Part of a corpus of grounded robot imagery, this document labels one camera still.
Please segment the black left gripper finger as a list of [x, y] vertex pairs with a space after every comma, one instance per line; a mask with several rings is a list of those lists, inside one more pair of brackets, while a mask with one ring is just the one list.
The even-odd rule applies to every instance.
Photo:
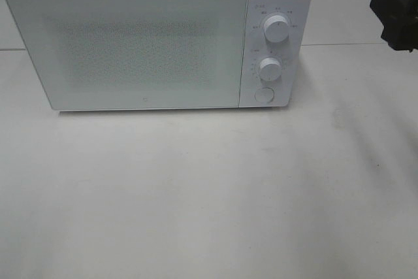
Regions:
[[417, 49], [417, 0], [371, 0], [383, 26], [381, 38], [395, 51]]

